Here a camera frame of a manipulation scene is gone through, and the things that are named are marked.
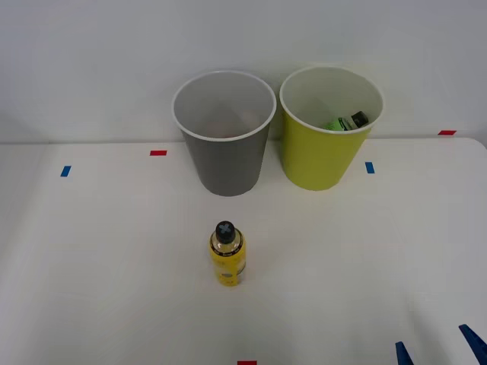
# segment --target gray cup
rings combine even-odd
[[[270,86],[238,71],[201,75],[176,92],[173,117],[210,192],[235,196],[256,184],[275,108]]]

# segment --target paper cup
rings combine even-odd
[[[371,81],[338,67],[296,71],[285,79],[279,96],[285,111],[284,171],[294,184],[308,190],[329,189],[340,181],[384,108],[382,93]],[[358,111],[369,120],[360,129],[321,128],[333,118]]]
[[[201,75],[176,92],[173,117],[210,192],[240,195],[256,184],[275,108],[270,86],[238,71]]]

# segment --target bottle label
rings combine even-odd
[[[244,235],[238,230],[241,237],[240,246],[233,252],[221,253],[212,245],[210,237],[209,251],[212,257],[215,273],[218,281],[228,287],[233,287],[240,283],[246,264],[246,246]]]

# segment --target black bottle cap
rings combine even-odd
[[[223,221],[216,226],[216,238],[221,243],[232,243],[235,240],[235,227],[229,221]]]
[[[364,125],[368,123],[368,118],[364,114],[364,112],[358,112],[352,116],[353,122],[357,126],[357,128],[362,128]]]

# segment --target bottle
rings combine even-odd
[[[343,116],[325,124],[323,129],[328,131],[351,131],[359,129],[368,123],[368,118],[364,112],[358,112],[353,116]]]
[[[231,222],[220,222],[210,236],[209,251],[218,281],[228,287],[238,285],[245,269],[244,235]]]

